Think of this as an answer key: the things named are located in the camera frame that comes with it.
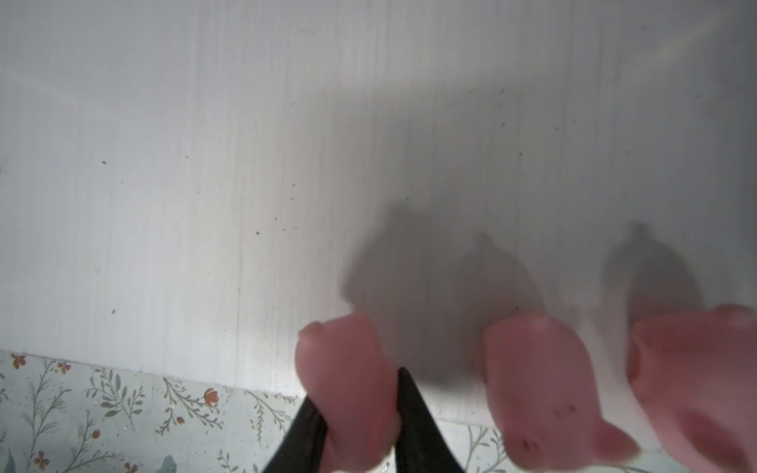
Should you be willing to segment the pink pig toy top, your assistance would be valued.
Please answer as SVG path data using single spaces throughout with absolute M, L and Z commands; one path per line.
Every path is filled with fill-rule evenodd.
M 664 450 L 694 472 L 756 469 L 756 313 L 744 305 L 635 322 L 630 388 Z

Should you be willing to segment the pink pig toy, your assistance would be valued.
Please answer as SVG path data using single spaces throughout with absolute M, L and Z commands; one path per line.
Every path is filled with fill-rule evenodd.
M 483 332 L 486 398 L 514 465 L 570 471 L 621 463 L 640 447 L 601 413 L 589 352 L 545 313 L 522 313 Z
M 327 425 L 321 472 L 365 472 L 395 445 L 398 368 L 364 313 L 313 322 L 299 332 L 295 366 Z
M 630 388 L 664 450 L 694 472 L 756 469 L 756 313 L 744 305 L 635 322 Z

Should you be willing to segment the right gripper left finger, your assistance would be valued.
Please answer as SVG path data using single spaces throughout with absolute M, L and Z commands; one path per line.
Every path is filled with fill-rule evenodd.
M 280 447 L 263 473 L 319 473 L 327 424 L 311 398 L 306 397 Z

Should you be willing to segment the white two-tier shelf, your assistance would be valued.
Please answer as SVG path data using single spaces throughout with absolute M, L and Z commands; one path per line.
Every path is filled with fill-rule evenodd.
M 354 309 L 445 420 L 534 307 L 756 302 L 752 1 L 5 1 L 1 345 L 297 393 Z

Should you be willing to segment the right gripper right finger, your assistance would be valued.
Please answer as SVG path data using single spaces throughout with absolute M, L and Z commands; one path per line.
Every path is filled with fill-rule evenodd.
M 401 418 L 394 446 L 397 472 L 463 473 L 407 368 L 398 370 L 397 411 Z

